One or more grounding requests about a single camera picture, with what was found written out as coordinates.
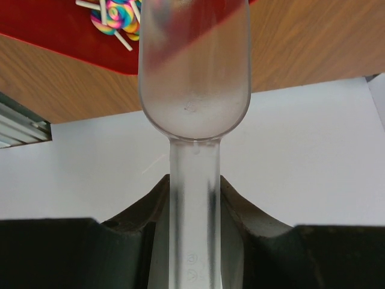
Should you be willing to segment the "clear plastic scoop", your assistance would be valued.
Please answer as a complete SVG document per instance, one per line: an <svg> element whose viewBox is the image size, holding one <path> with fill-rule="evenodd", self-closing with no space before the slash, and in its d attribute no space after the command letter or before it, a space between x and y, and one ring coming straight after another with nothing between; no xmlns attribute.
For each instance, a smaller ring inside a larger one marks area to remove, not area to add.
<svg viewBox="0 0 385 289"><path fill-rule="evenodd" d="M220 142L251 98L248 1L144 1L139 94L170 142L150 288L221 288Z"/></svg>

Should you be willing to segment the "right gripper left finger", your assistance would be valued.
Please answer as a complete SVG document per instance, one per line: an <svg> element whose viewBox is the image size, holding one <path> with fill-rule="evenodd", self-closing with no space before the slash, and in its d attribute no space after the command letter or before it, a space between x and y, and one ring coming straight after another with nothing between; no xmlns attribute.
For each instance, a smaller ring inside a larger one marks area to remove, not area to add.
<svg viewBox="0 0 385 289"><path fill-rule="evenodd" d="M167 288L169 177L104 222L1 221L2 288Z"/></svg>

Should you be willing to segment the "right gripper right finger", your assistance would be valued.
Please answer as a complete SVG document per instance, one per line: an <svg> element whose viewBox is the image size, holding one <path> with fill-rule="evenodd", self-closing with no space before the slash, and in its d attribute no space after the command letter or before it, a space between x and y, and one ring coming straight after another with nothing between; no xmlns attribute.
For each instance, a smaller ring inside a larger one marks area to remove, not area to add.
<svg viewBox="0 0 385 289"><path fill-rule="evenodd" d="M221 180L224 288L383 288L381 226L289 226Z"/></svg>

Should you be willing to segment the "red tin of lollipops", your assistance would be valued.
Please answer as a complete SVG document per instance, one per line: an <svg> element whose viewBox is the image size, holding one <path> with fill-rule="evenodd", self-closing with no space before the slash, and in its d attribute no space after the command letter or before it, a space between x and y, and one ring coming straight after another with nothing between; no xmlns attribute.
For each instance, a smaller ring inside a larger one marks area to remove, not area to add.
<svg viewBox="0 0 385 289"><path fill-rule="evenodd" d="M141 79L250 74L248 1L2 1L1 34Z"/></svg>

